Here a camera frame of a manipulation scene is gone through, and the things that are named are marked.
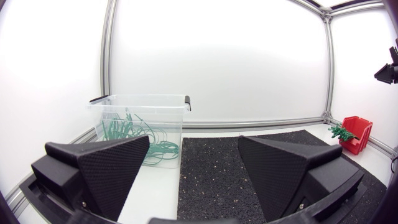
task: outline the red plastic tray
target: red plastic tray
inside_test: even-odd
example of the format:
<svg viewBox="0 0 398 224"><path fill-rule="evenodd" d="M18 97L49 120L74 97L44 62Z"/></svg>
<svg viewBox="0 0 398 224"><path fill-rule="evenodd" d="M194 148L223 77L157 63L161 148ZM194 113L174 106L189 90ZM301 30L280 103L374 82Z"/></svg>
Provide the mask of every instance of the red plastic tray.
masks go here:
<svg viewBox="0 0 398 224"><path fill-rule="evenodd" d="M340 144L347 150L351 151L353 154L358 155L367 145L369 135L372 130L373 123L367 121L358 116L352 116L345 118L343 121L343 127L347 131L353 133L355 136L359 137L359 140L353 138Z"/></svg>

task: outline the clear plastic bin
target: clear plastic bin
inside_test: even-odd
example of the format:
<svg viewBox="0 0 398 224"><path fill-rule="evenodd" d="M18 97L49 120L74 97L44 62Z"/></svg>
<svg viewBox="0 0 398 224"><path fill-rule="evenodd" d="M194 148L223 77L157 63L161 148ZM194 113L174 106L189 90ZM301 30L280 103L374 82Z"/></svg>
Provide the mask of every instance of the clear plastic bin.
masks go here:
<svg viewBox="0 0 398 224"><path fill-rule="evenodd" d="M177 168L181 159L183 115L190 112L185 95L111 95L87 106L93 112L99 141L148 135L142 165Z"/></svg>

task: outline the speckled black mat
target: speckled black mat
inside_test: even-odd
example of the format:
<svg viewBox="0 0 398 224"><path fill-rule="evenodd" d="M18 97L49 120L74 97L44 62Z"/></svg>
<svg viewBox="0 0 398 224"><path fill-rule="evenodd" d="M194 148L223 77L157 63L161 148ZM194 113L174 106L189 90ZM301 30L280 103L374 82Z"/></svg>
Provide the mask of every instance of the speckled black mat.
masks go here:
<svg viewBox="0 0 398 224"><path fill-rule="evenodd" d="M258 137L327 145L305 130ZM386 186L357 163L343 157L365 172L362 183L368 188L343 223L366 223L379 205ZM239 156L238 138L184 138L177 219L218 218L237 218L242 223L266 222Z"/></svg>

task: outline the green toy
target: green toy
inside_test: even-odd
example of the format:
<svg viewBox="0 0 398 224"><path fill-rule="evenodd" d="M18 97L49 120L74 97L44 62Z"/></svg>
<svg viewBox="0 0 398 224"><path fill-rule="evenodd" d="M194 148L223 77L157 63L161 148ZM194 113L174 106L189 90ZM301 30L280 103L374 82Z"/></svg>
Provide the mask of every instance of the green toy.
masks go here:
<svg viewBox="0 0 398 224"><path fill-rule="evenodd" d="M338 136L340 142L348 141L352 138L359 140L353 133L347 131L346 128L343 127L342 124L337 124L335 127L328 128L329 131L333 133L332 138Z"/></svg>

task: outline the green wire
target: green wire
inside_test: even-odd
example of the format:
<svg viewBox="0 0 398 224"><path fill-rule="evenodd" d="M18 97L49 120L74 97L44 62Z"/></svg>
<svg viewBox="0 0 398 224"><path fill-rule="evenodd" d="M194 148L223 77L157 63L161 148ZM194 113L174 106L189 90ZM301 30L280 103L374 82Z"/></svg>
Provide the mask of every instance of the green wire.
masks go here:
<svg viewBox="0 0 398 224"><path fill-rule="evenodd" d="M163 160L168 161L177 159L179 154L179 146L175 143L167 141L167 133L160 128L151 128L142 118L134 114L140 122L144 123L144 126L133 124L131 113L128 113L126 109L126 119L120 118L116 114L117 118L113 118L109 124L108 132L106 132L105 123L102 121L102 127L104 131L103 140L133 138L143 135L149 136L149 149L145 156L143 164L145 165L156 165ZM155 162L146 161L147 159L155 159Z"/></svg>

